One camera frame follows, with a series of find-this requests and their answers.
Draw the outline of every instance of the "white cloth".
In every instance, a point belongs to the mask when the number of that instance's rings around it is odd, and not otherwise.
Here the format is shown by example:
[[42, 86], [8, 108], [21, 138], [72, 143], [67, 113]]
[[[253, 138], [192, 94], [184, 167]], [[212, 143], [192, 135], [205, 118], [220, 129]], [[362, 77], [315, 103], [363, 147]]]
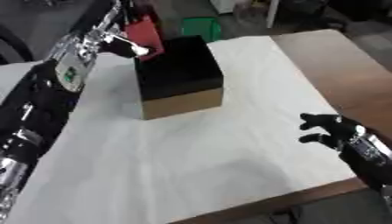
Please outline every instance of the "white cloth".
[[[210, 48], [223, 106], [152, 121], [128, 110], [133, 62], [100, 56], [8, 223], [160, 224], [354, 176], [334, 151], [298, 142], [300, 113], [334, 110], [270, 38]], [[30, 67], [0, 67], [0, 95]]]

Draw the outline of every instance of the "robotic hand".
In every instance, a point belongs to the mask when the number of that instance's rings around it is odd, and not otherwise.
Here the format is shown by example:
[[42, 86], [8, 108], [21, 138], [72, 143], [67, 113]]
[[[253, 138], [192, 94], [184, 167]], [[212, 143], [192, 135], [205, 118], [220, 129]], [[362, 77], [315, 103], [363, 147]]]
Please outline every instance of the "robotic hand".
[[34, 168], [52, 147], [81, 96], [100, 52], [151, 53], [123, 38], [127, 0], [96, 0], [75, 27], [0, 105], [0, 223]]
[[341, 115], [302, 114], [308, 130], [321, 127], [329, 135], [310, 134], [299, 138], [301, 143], [321, 143], [338, 151], [353, 172], [370, 188], [390, 196], [392, 186], [392, 141], [374, 129]]

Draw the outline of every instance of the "table edge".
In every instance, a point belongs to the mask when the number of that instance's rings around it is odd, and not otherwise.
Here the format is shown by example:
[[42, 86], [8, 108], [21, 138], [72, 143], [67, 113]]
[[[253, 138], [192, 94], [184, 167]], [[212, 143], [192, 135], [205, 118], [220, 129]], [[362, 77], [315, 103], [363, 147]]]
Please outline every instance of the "table edge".
[[186, 220], [170, 222], [170, 224], [212, 224], [223, 223], [225, 221], [235, 221], [255, 215], [272, 213], [276, 210], [278, 211], [287, 207], [304, 204], [315, 200], [322, 200], [343, 193], [359, 191], [365, 188], [367, 188], [367, 186], [363, 184], [360, 179], [349, 178], [327, 185], [291, 192], [269, 199], [262, 199], [256, 202], [231, 207], [217, 212], [202, 214]]

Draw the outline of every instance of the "gray floor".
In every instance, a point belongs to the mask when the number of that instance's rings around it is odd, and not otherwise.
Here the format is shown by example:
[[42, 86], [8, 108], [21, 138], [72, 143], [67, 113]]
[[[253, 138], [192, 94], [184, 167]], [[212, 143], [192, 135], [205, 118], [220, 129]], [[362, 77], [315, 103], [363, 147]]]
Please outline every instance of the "gray floor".
[[[53, 43], [87, 8], [91, 0], [68, 0], [55, 7], [47, 7], [41, 0], [2, 0], [0, 23], [8, 25], [32, 49], [37, 59], [45, 57]], [[277, 24], [273, 30], [264, 27], [263, 17], [250, 21], [233, 15], [218, 16], [209, 0], [152, 0], [163, 20], [167, 38], [177, 37], [182, 18], [218, 17], [222, 26], [222, 37], [231, 39], [248, 35], [270, 35], [292, 31], [292, 26]], [[389, 25], [375, 21], [351, 23], [346, 34], [359, 47], [392, 71], [392, 31]], [[0, 50], [7, 52], [0, 43]], [[15, 55], [14, 62], [20, 61]], [[301, 224], [384, 224], [392, 219], [382, 199], [369, 190], [353, 192], [331, 199], [324, 199], [300, 206]], [[275, 217], [276, 223], [288, 223], [285, 217]], [[228, 224], [273, 223], [267, 214], [233, 220]]]

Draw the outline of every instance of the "black cable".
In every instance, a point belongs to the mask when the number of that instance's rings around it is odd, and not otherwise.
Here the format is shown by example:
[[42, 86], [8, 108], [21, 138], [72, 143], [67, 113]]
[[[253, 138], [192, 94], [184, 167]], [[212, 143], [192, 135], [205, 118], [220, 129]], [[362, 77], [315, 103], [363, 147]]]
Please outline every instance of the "black cable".
[[277, 221], [274, 219], [272, 215], [268, 216], [268, 219], [273, 223], [273, 224], [278, 224]]
[[24, 61], [34, 61], [32, 52], [25, 42], [18, 38], [11, 30], [0, 24], [0, 39], [11, 46]]
[[9, 64], [8, 60], [0, 54], [0, 66]]

